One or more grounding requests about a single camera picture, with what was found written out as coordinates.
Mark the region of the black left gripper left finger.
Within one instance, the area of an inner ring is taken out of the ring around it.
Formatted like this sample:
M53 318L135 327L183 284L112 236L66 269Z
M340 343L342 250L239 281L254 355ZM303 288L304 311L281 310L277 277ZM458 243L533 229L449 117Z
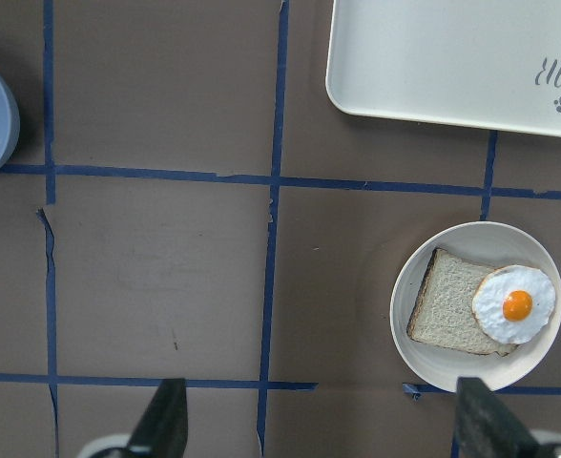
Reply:
M186 381L164 379L137 423L126 449L131 457L175 458L188 441Z

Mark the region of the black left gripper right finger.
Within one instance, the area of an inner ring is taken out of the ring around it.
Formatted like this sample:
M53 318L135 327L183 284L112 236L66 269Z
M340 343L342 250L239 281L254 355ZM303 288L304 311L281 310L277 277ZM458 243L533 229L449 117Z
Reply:
M455 439L466 457L533 457L538 442L479 378L456 385Z

